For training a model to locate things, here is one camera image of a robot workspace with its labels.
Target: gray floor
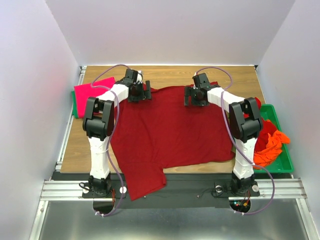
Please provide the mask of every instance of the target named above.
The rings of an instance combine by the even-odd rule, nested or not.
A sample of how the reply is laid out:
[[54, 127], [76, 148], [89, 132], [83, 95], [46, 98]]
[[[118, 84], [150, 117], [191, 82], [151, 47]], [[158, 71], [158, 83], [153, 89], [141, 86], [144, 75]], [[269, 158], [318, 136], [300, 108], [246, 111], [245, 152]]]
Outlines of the gray floor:
[[[253, 200], [252, 210], [267, 200]], [[92, 202], [49, 203], [41, 240], [307, 240], [295, 199], [275, 199], [252, 216], [213, 207], [121, 209], [101, 218]]]

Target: wooden tabletop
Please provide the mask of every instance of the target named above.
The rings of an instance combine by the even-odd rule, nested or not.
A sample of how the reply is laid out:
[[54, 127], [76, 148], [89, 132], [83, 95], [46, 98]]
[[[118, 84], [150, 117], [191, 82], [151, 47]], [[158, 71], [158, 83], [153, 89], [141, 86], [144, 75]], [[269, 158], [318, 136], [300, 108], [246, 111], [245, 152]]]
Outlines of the wooden tabletop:
[[[83, 83], [91, 83], [99, 74], [109, 66], [88, 66]], [[142, 70], [143, 79], [150, 80], [151, 87], [160, 89], [168, 86], [185, 86], [193, 84], [192, 76], [202, 66], [132, 66], [132, 69]], [[255, 68], [253, 66], [221, 66], [228, 71], [233, 78], [233, 85], [228, 91], [239, 97], [258, 97], [264, 104], [264, 97], [258, 82]], [[115, 77], [120, 80], [124, 77], [125, 68], [122, 66], [112, 69], [100, 79]], [[229, 77], [217, 69], [206, 69], [210, 82], [217, 81], [221, 87], [226, 87]], [[109, 149], [112, 161], [119, 169], [117, 159], [112, 148]], [[189, 166], [178, 166], [166, 168], [165, 173], [230, 173], [234, 167], [235, 160], [227, 162], [208, 162]], [[91, 169], [90, 145], [86, 133], [82, 129], [82, 119], [73, 119], [70, 135], [68, 138], [61, 173], [89, 173]]]

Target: red t-shirt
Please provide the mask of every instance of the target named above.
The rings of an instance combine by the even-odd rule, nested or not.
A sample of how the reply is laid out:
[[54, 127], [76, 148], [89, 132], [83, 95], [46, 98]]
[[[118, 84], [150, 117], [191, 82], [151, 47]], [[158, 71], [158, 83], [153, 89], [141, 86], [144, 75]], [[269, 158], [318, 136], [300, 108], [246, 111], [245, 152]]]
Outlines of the red t-shirt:
[[184, 86], [151, 91], [152, 100], [120, 103], [111, 140], [131, 200], [163, 188], [165, 168], [224, 162], [235, 155], [218, 106], [184, 106]]

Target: green basket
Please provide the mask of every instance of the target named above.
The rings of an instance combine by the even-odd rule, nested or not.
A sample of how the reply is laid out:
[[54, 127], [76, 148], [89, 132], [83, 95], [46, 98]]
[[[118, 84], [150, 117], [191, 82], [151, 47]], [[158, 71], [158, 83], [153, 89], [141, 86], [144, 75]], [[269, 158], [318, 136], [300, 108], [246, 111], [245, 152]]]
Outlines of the green basket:
[[[276, 128], [282, 132], [275, 108], [271, 104], [263, 104], [260, 108], [261, 117], [264, 120], [270, 120]], [[292, 173], [294, 171], [294, 165], [291, 161], [291, 157], [286, 144], [282, 144], [282, 153], [276, 158], [276, 160], [268, 165], [266, 169], [272, 174]], [[263, 170], [255, 169], [255, 173], [265, 173]]]

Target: gray wall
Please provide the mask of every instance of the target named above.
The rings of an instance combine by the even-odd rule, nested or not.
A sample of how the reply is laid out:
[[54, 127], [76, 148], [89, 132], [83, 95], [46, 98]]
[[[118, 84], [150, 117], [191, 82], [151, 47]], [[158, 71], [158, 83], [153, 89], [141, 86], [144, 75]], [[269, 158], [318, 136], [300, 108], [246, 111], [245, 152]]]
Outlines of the gray wall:
[[0, 239], [29, 239], [78, 64], [43, 0], [0, 3]]
[[320, 2], [297, 0], [257, 68], [268, 103], [282, 130], [320, 230]]
[[81, 65], [252, 65], [294, 0], [46, 2]]

